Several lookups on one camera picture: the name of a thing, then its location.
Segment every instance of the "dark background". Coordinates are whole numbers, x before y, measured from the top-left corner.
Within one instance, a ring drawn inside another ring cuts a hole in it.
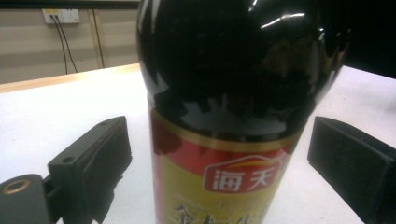
[[[345,65],[396,78],[396,6],[389,0],[349,1],[352,33]]]

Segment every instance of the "white table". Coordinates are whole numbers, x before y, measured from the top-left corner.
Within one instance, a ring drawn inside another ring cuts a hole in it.
[[[136,64],[0,85],[0,182],[49,174],[47,163],[105,119],[125,116],[133,162],[105,223],[154,223],[146,89]],[[396,80],[344,67],[310,117],[264,223],[362,223],[308,164],[314,116],[396,147]]]

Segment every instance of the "mounting hole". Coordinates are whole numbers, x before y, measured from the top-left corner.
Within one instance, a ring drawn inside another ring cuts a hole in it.
[[[66,157],[62,160],[63,163],[69,163],[70,161],[72,161],[74,158],[73,157]]]
[[[18,193],[21,190],[26,189],[27,187],[29,187],[31,181],[29,179],[21,179],[21,180],[16,180],[14,182],[11,182],[9,184],[7,184],[4,188],[3,188],[3,193],[5,194],[14,194],[14,193]]]

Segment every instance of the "bottle label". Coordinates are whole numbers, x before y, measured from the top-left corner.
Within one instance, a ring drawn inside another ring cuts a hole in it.
[[[263,143],[184,130],[151,111],[158,224],[259,224],[299,133]]]

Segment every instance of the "soy sauce bottle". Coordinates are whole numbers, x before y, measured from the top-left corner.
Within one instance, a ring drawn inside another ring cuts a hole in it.
[[[347,51],[347,7],[144,0],[157,223],[261,223]]]

